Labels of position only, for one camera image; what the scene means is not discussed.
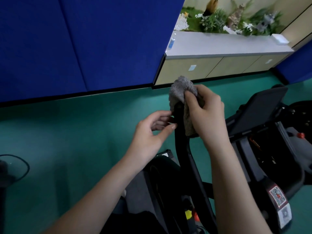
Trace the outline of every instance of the right hand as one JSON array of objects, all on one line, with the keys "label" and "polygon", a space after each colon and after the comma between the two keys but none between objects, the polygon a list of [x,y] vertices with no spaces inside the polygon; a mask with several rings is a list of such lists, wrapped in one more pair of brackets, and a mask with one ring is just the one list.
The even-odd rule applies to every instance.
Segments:
[{"label": "right hand", "polygon": [[221,97],[215,94],[204,85],[196,85],[205,105],[201,108],[198,105],[194,94],[185,91],[185,99],[190,109],[190,116],[194,129],[210,148],[220,148],[229,142],[227,127],[224,118],[224,103]]}]

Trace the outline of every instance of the sticker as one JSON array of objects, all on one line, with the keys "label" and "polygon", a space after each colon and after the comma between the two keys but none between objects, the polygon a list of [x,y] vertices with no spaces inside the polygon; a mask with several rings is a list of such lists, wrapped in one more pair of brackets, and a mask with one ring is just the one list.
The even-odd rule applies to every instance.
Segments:
[{"label": "sticker", "polygon": [[287,199],[278,186],[273,187],[269,192],[279,208],[287,202]]},{"label": "sticker", "polygon": [[278,211],[278,217],[280,220],[280,228],[282,229],[292,219],[291,206],[289,203],[285,205],[281,210]]}]

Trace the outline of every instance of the cleaning cloth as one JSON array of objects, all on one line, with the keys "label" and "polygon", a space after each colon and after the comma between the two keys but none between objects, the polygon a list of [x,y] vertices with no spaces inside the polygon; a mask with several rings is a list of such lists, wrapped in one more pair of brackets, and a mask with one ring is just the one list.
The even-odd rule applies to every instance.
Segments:
[{"label": "cleaning cloth", "polygon": [[185,128],[185,135],[189,137],[197,137],[198,134],[196,133],[191,118],[190,118],[190,110],[184,98],[184,92],[188,90],[193,93],[198,101],[199,106],[202,108],[205,105],[204,99],[201,95],[198,94],[197,89],[193,85],[193,83],[186,78],[185,76],[180,76],[175,82],[172,84],[169,90],[169,105],[170,110],[174,112],[174,106],[177,102],[184,103],[184,128]]}]

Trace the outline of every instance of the teal floor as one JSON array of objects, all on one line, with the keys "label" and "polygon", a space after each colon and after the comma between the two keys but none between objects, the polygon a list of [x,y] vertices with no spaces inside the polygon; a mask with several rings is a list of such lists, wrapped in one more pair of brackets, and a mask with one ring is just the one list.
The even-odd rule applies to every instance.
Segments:
[{"label": "teal floor", "polygon": [[[204,83],[221,95],[225,115],[252,94],[279,83],[270,73]],[[136,124],[155,110],[169,110],[169,88],[150,88],[0,109],[0,154],[15,154],[31,170],[7,189],[5,233],[38,233],[75,204],[124,155]],[[312,80],[289,86],[285,103],[312,100]],[[211,182],[208,154],[200,139],[191,148],[204,181]],[[175,154],[174,135],[161,150]],[[23,164],[7,159],[10,171]],[[312,233],[312,187],[290,201],[287,233]]]}]

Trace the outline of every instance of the moss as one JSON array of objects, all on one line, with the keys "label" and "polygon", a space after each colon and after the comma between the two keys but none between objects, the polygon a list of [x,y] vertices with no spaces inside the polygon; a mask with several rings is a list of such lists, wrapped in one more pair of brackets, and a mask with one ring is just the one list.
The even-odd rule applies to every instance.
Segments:
[{"label": "moss", "polygon": [[200,28],[200,21],[201,18],[196,18],[195,15],[197,14],[201,14],[204,13],[201,10],[197,10],[194,7],[183,7],[181,10],[181,14],[187,12],[189,14],[189,17],[186,18],[188,25],[189,25],[189,29],[188,30],[184,30],[184,31],[188,31],[188,32],[202,32],[201,28]]}]

